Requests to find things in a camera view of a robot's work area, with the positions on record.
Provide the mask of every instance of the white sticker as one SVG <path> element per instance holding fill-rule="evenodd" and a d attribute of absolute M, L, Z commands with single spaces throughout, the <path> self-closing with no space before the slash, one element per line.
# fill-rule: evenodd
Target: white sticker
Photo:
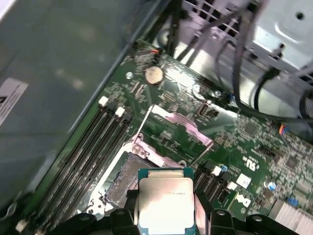
<path fill-rule="evenodd" d="M 27 83 L 14 78 L 8 78 L 0 87 L 0 125 L 18 102 L 21 95 L 28 87 Z"/>
<path fill-rule="evenodd" d="M 236 199 L 239 203 L 242 203 L 245 207 L 248 207 L 251 203 L 249 198 L 245 198 L 243 195 L 239 194 L 236 196 Z"/>
<path fill-rule="evenodd" d="M 218 166 L 216 166 L 212 172 L 213 175 L 219 176 L 222 169 Z"/>
<path fill-rule="evenodd" d="M 236 185 L 234 182 L 231 181 L 231 182 L 229 182 L 229 184 L 227 185 L 227 188 L 230 189 L 230 190 L 235 190 L 237 186 L 238 186 L 238 185 Z"/>
<path fill-rule="evenodd" d="M 236 183 L 239 184 L 243 188 L 247 188 L 251 182 L 251 179 L 244 174 L 240 174 Z"/>

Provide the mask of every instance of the ram slot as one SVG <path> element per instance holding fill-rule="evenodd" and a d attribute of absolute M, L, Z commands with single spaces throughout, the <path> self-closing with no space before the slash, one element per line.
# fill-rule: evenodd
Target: ram slot
<path fill-rule="evenodd" d="M 104 110 L 100 109 L 97 111 L 95 117 L 92 119 L 86 130 L 84 131 L 82 137 L 79 139 L 78 143 L 75 145 L 71 153 L 66 158 L 65 162 L 63 163 L 61 169 L 57 173 L 57 175 L 52 180 L 52 183 L 49 186 L 49 189 L 44 193 L 43 199 L 37 206 L 38 211 L 36 215 L 40 215 L 43 210 L 45 210 L 46 206 L 49 205 L 52 196 L 58 190 L 59 186 L 62 185 L 63 180 L 66 178 L 65 176 L 71 170 L 71 166 L 76 164 L 77 160 L 80 156 L 80 151 L 88 139 L 91 137 L 91 134 L 96 131 L 96 128 L 101 119 L 103 119 Z"/>
<path fill-rule="evenodd" d="M 212 177 L 210 179 L 210 181 L 208 181 L 208 183 L 205 185 L 205 192 L 204 193 L 205 193 L 207 199 L 209 199 L 211 197 L 217 184 L 218 184 L 218 181 L 216 180 L 216 178 Z"/>
<path fill-rule="evenodd" d="M 77 206 L 78 206 L 79 202 L 81 201 L 81 199 L 83 198 L 83 196 L 91 188 L 91 186 L 92 186 L 93 182 L 96 180 L 96 178 L 101 174 L 101 171 L 103 170 L 103 165 L 107 162 L 107 160 L 112 155 L 112 152 L 114 151 L 116 146 L 119 144 L 120 140 L 122 139 L 123 135 L 125 134 L 125 131 L 127 130 L 128 126 L 129 126 L 129 122 L 130 122 L 129 119 L 126 119 L 123 121 L 121 129 L 118 130 L 118 133 L 113 138 L 109 148 L 105 149 L 105 151 L 101 153 L 100 163 L 97 164 L 96 168 L 94 169 L 94 171 L 92 172 L 92 174 L 88 178 L 87 183 L 84 185 L 84 187 L 79 192 L 79 194 L 76 197 L 74 197 L 74 201 L 69 203 L 68 207 L 65 209 L 64 214 L 61 215 L 60 218 L 55 222 L 55 226 L 59 222 L 64 222 L 65 220 L 67 220 L 70 217 L 71 213 L 77 208 Z"/>
<path fill-rule="evenodd" d="M 209 202 L 213 202 L 215 199 L 217 199 L 218 196 L 219 196 L 219 195 L 221 194 L 221 192 L 223 191 L 223 189 L 224 189 L 224 186 L 221 185 L 220 183 L 218 183 L 218 184 L 216 185 L 216 187 L 213 189 L 213 191 L 212 191 L 210 197 L 208 198 L 208 201 L 209 201 Z"/>
<path fill-rule="evenodd" d="M 107 160 L 107 156 L 103 154 L 104 149 L 114 149 L 116 147 L 116 140 L 120 139 L 120 135 L 123 135 L 126 131 L 125 125 L 122 125 L 122 128 L 119 129 L 120 125 L 120 117 L 115 116 L 115 119 L 112 121 L 112 124 L 109 125 L 109 128 L 103 133 L 100 137 L 99 144 L 95 147 L 95 149 L 90 152 L 92 156 L 87 164 L 80 170 L 79 177 L 72 184 L 70 189 L 68 190 L 67 196 L 64 200 L 62 200 L 61 205 L 58 208 L 57 212 L 49 219 L 50 224 L 56 224 L 56 221 L 59 221 L 59 217 L 61 217 L 64 213 L 69 211 L 69 207 L 73 206 L 73 201 L 81 199 L 82 191 L 84 191 L 84 186 L 86 184 L 92 184 L 92 178 L 97 172 L 97 169 L 101 169 L 103 164 Z"/>
<path fill-rule="evenodd" d="M 45 223 L 41 224 L 40 220 L 46 221 L 48 218 L 53 216 L 55 211 L 59 209 L 61 201 L 67 195 L 68 188 L 79 176 L 80 169 L 86 165 L 89 158 L 91 157 L 90 152 L 93 150 L 95 146 L 97 146 L 99 138 L 103 135 L 103 133 L 109 129 L 110 124 L 112 123 L 112 116 L 113 116 L 112 110 L 111 109 L 107 110 L 107 112 L 104 115 L 104 118 L 100 121 L 100 124 L 97 126 L 95 133 L 91 135 L 86 145 L 84 145 L 81 148 L 81 150 L 79 151 L 80 153 L 78 154 L 79 159 L 76 162 L 75 166 L 71 168 L 71 172 L 67 174 L 64 181 L 59 183 L 60 186 L 58 187 L 58 190 L 54 193 L 51 202 L 48 203 L 46 208 L 41 213 L 39 213 L 38 216 L 43 217 L 38 220 L 39 225 L 44 226 Z"/>

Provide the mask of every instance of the small chip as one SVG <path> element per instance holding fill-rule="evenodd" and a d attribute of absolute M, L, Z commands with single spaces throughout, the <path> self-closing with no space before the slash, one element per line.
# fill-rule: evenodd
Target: small chip
<path fill-rule="evenodd" d="M 269 189 L 265 189 L 263 191 L 263 197 L 266 199 L 270 199 L 273 196 L 273 193 Z"/>
<path fill-rule="evenodd" d="M 218 145 L 222 145 L 224 143 L 224 140 L 221 137 L 218 137 L 215 141 Z"/>
<path fill-rule="evenodd" d="M 251 136 L 254 135 L 256 130 L 257 130 L 257 126 L 252 124 L 251 122 L 248 122 L 245 126 L 245 132 L 247 132 Z"/>
<path fill-rule="evenodd" d="M 261 204 L 262 203 L 262 198 L 257 197 L 257 199 L 255 199 L 255 203 L 256 204 Z"/>
<path fill-rule="evenodd" d="M 286 162 L 286 166 L 291 169 L 295 169 L 298 164 L 298 160 L 295 157 L 289 157 L 288 161 Z"/>

